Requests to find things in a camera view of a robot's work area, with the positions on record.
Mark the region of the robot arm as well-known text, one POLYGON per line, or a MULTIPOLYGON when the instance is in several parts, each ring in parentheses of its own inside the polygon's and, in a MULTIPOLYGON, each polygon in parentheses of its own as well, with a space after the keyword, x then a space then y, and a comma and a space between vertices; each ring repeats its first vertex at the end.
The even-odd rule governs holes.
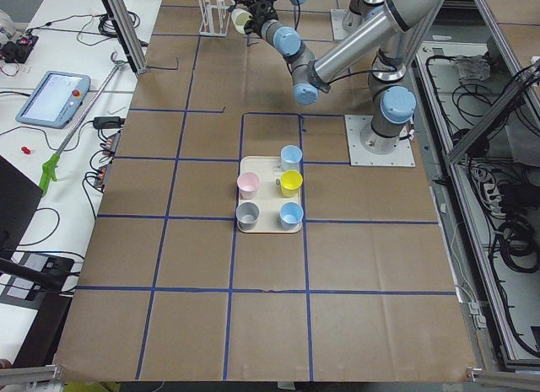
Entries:
POLYGON ((367 151, 387 155, 396 150, 403 127, 413 119, 414 94, 401 84, 419 48, 419 39, 444 0, 352 0, 359 16, 355 30, 330 51, 316 57, 296 29, 283 24, 274 8, 278 0, 233 0, 246 7, 248 19, 235 27, 254 33, 275 48, 289 67, 295 100, 311 105, 327 93, 342 73, 370 51, 376 57, 368 71, 375 107, 359 140, 367 151))
MULTIPOLYGON (((307 0, 289 1, 296 8, 294 21, 300 21, 300 11, 303 11, 307 0)), ((386 0, 350 0, 348 10, 345 10, 341 18, 338 16, 338 21, 341 21, 341 28, 349 33, 358 30, 360 26, 367 28, 367 25, 370 27, 376 25, 376 22, 385 26, 389 24, 392 30, 396 23, 394 19, 396 17, 392 14, 393 9, 392 6, 388 9, 386 0)))

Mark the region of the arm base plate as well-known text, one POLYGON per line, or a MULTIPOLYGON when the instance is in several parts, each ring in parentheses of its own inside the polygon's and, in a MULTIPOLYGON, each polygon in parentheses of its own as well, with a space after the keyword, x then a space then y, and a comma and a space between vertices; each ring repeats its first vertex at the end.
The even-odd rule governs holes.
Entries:
POLYGON ((340 41, 356 31, 366 15, 353 13, 349 9, 332 9, 330 17, 333 39, 340 41))
POLYGON ((350 164, 353 167, 414 168, 412 144, 405 126, 394 138, 378 136, 371 115, 345 115, 350 164))

